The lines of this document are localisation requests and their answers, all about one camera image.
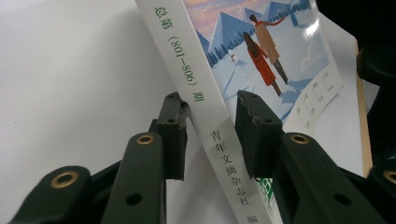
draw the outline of white surface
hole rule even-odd
[[[52,170],[81,165],[95,174],[120,160],[175,91],[134,1],[26,2],[0,5],[0,223]],[[335,60],[348,66],[338,64],[346,85],[317,139],[359,173],[354,40],[326,28]],[[190,123],[188,133],[185,181],[168,181],[168,223],[236,223]]]

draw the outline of book cover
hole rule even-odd
[[[343,85],[315,2],[136,3],[239,223],[280,223],[271,179],[248,177],[233,128],[236,93],[259,94],[285,132],[313,134]]]

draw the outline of cover illustration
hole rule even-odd
[[[331,64],[309,0],[183,1],[232,118],[236,93],[244,90],[259,94],[284,121]]]

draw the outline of metal ring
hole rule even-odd
[[[50,185],[55,189],[62,189],[62,188],[66,188],[67,186],[70,186],[71,184],[76,182],[77,179],[78,179],[77,172],[66,171],[59,175],[56,175],[50,182]]]
[[[384,171],[384,177],[392,182],[393,184],[396,184],[396,172],[395,171]]]
[[[140,145],[150,144],[154,141],[154,137],[149,134],[142,135],[136,139],[136,142]]]
[[[290,137],[291,141],[298,143],[298,144],[308,144],[309,139],[303,135],[295,134]]]

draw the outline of black object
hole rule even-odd
[[[121,161],[91,176],[66,166],[44,176],[10,223],[165,223],[166,179],[184,178],[189,107],[165,97],[149,132],[133,136]]]
[[[358,75],[377,86],[367,122],[373,164],[396,157],[396,20],[392,1],[317,0],[328,19],[358,41]]]
[[[237,107],[235,129],[247,172],[273,178],[284,223],[396,223],[396,163],[373,168],[367,179],[353,175],[315,139],[283,133],[260,96],[239,91]]]
[[[396,156],[396,46],[364,46],[357,57],[358,74],[380,87],[367,114],[373,164]]]

